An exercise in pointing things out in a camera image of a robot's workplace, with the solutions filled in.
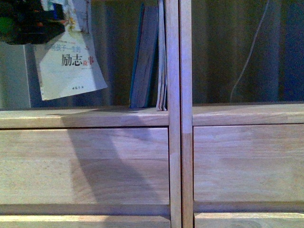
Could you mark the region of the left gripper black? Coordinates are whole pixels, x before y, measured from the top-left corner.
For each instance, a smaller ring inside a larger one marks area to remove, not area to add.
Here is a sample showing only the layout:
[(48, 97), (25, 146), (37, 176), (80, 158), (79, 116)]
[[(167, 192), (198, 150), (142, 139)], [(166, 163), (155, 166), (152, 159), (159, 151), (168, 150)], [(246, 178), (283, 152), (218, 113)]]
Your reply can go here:
[(64, 33), (64, 7), (53, 0), (2, 0), (0, 40), (10, 45), (45, 44)]

